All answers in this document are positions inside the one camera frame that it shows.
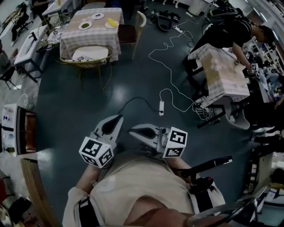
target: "white container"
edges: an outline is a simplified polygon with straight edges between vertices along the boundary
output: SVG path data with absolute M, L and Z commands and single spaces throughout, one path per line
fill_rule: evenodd
M 194 0 L 191 6 L 188 8 L 188 12 L 198 16 L 208 4 L 209 3 L 205 2 L 204 0 Z

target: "floor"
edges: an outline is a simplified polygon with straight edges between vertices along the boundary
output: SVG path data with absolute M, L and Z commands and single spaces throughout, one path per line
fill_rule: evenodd
M 22 2 L 22 0 L 14 0 L 12 2 L 4 0 L 0 5 L 0 20 L 4 21 L 4 19 L 16 8 L 16 6 Z M 10 41 L 8 43 L 3 42 L 3 49 L 7 55 L 10 56 L 16 48 L 20 49 L 29 32 L 38 28 L 40 23 L 41 20 L 39 17 L 35 18 L 34 23 L 28 26 L 29 30 L 25 30 L 21 33 L 21 36 L 18 38 L 13 47 L 11 47 Z M 39 73 L 33 72 L 31 75 L 37 77 L 39 76 Z M 12 82 L 19 90 L 8 82 L 11 88 L 10 90 L 4 81 L 0 81 L 0 110 L 2 110 L 3 105 L 11 103 L 18 103 L 20 106 L 32 110 L 36 106 L 41 79 L 38 79 L 38 83 L 34 83 L 31 79 L 24 77 L 22 74 L 18 75 L 15 71 L 12 76 Z M 26 95 L 28 97 L 28 103 L 25 106 L 23 100 L 26 99 Z M 37 156 L 36 154 L 29 154 L 15 158 L 7 152 L 2 152 L 0 153 L 0 170 L 4 175 L 11 177 L 15 194 L 21 194 L 26 197 L 28 196 L 28 191 L 24 182 L 20 158 L 36 159 Z
M 169 1 L 165 6 L 161 2 L 147 1 L 150 14 L 152 9 L 169 10 L 181 16 L 180 22 L 190 19 L 182 5 L 175 9 Z M 201 26 L 204 17 L 196 18 L 199 25 L 187 22 L 180 28 L 191 32 L 194 41 L 201 37 Z M 42 74 L 37 105 L 37 146 L 39 168 L 47 198 L 59 222 L 67 201 L 69 189 L 77 183 L 86 163 L 80 158 L 78 149 L 85 136 L 96 124 L 117 112 L 131 98 L 140 96 L 157 109 L 159 92 L 170 88 L 174 94 L 174 104 L 185 110 L 191 101 L 180 95 L 170 84 L 170 72 L 163 65 L 152 61 L 148 54 L 154 49 L 164 49 L 163 42 L 170 45 L 169 37 L 178 36 L 175 30 L 164 33 L 155 24 L 146 25 L 143 29 L 134 60 L 131 60 L 131 48 L 122 47 L 119 61 L 112 67 L 112 78 L 108 87 L 101 91 L 96 70 L 88 70 L 83 75 L 83 89 L 79 86 L 79 73 L 76 69 L 54 61 L 59 51 L 54 50 L 47 60 Z M 164 62 L 173 71 L 173 84 L 181 92 L 191 97 L 194 89 L 186 80 L 182 61 L 189 46 L 183 35 L 173 39 L 174 47 L 167 51 L 155 52 L 152 57 Z M 102 69 L 104 80 L 108 79 L 109 66 Z M 177 127 L 188 132 L 187 147 L 183 159 L 195 166 L 213 158 L 233 156 L 233 162 L 203 172 L 202 176 L 211 176 L 223 193 L 227 202 L 240 198 L 243 192 L 243 181 L 252 144 L 248 143 L 250 131 L 230 129 L 223 122 L 197 129 L 202 120 L 192 110 L 182 113 L 172 107 L 169 91 L 162 93 L 165 102 L 165 115 L 160 117 L 152 112 L 141 100 L 129 103 L 123 110 L 125 118 L 119 143 L 126 150 L 136 147 L 139 142 L 133 140 L 127 130 L 135 125 L 150 123 L 158 127 Z

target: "yellow food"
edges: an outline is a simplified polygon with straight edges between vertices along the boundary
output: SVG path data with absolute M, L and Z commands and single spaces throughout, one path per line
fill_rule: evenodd
M 108 23 L 109 23 L 112 27 L 116 27 L 116 26 L 117 26 L 116 23 L 115 23 L 115 21 L 114 21 L 113 19 L 109 18 L 107 21 L 108 21 Z

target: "wicker chair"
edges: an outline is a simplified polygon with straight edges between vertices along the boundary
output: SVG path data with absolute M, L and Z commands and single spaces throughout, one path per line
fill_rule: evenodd
M 64 27 L 70 22 L 70 17 L 66 15 L 53 15 L 46 18 L 38 29 L 38 37 L 44 32 L 41 43 L 46 45 L 58 45 L 60 43 L 61 36 L 57 39 L 56 34 L 60 34 L 64 31 Z
M 112 67 L 111 67 L 111 62 L 110 62 L 110 58 L 112 56 L 112 50 L 109 47 L 101 46 L 101 45 L 81 46 L 81 47 L 105 47 L 105 48 L 108 49 L 108 56 L 101 58 L 101 59 L 84 61 L 84 62 L 71 61 L 69 59 L 63 59 L 62 57 L 60 57 L 61 62 L 63 62 L 63 64 L 68 64 L 68 65 L 74 66 L 76 68 L 79 68 L 79 73 L 80 73 L 79 79 L 80 79 L 80 87 L 81 88 L 82 88 L 82 83 L 81 83 L 82 73 L 83 73 L 84 69 L 98 68 L 101 87 L 102 87 L 102 90 L 105 90 L 108 82 L 110 81 L 111 73 L 112 73 Z M 77 47 L 77 48 L 73 49 L 73 52 L 75 52 L 77 49 L 79 49 L 81 47 Z M 106 64 L 107 61 L 109 61 L 109 63 L 110 63 L 110 77 L 109 77 L 108 81 L 106 82 L 105 86 L 103 86 L 100 66 Z

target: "checkered tablecloth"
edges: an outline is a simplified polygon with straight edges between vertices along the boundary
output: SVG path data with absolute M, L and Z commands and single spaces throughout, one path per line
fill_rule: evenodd
M 235 70 L 235 60 L 222 49 L 205 44 L 189 55 L 199 59 L 206 74 L 209 96 L 201 104 L 205 108 L 223 96 L 239 102 L 249 96 L 249 89 L 242 72 Z
M 99 20 L 91 19 L 95 13 L 103 13 L 104 17 Z M 72 59 L 76 48 L 88 45 L 103 45 L 112 49 L 110 61 L 118 61 L 121 54 L 118 40 L 118 26 L 106 28 L 105 23 L 111 18 L 124 24 L 121 8 L 96 8 L 81 10 L 75 13 L 68 24 L 60 41 L 60 56 L 64 59 Z M 86 30 L 79 30 L 78 27 L 83 21 L 92 21 L 92 26 Z

